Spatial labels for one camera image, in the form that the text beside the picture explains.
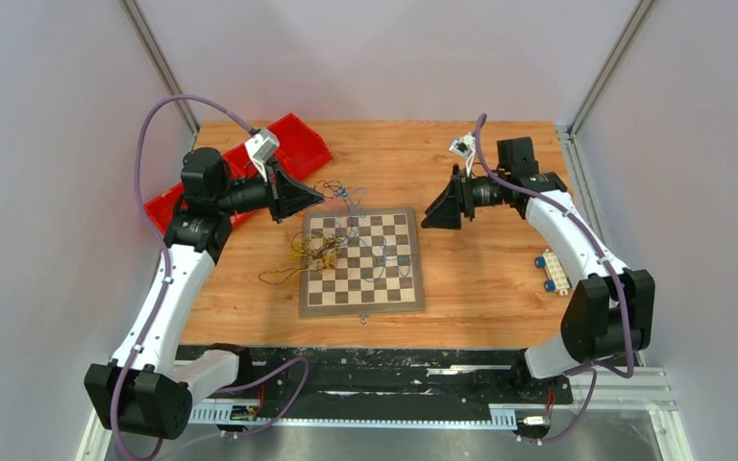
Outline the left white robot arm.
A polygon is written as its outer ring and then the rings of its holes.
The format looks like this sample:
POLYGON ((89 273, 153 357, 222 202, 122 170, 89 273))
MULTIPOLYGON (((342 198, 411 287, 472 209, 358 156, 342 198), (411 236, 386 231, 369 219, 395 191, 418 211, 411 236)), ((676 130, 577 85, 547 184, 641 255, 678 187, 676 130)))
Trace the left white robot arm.
POLYGON ((174 440, 194 406, 225 390, 250 394, 256 373, 246 354, 217 346, 188 365, 174 365, 190 311, 216 268, 240 212, 266 209, 280 223, 323 203, 322 193, 286 174, 270 158, 264 171, 236 178, 213 148, 187 153, 183 192, 160 236, 160 262, 149 293, 124 341, 105 364, 92 364, 84 385, 104 428, 174 440))

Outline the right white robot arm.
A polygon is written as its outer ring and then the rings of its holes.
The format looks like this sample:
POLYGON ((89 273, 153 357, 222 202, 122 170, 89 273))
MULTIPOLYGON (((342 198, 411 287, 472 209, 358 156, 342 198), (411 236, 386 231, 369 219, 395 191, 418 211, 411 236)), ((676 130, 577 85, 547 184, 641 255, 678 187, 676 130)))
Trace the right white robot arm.
POLYGON ((448 185, 427 208, 424 229, 458 230, 484 206, 507 205, 549 244, 572 283, 560 332, 523 350, 510 375, 521 400, 536 400, 549 378, 588 365, 609 368, 610 359, 632 358, 652 339, 655 282, 646 270, 632 270, 607 249, 576 210, 572 195, 554 172, 541 171, 528 137, 500 140, 498 164, 474 177, 482 160, 473 133, 455 138, 450 152, 464 160, 454 165, 448 185))

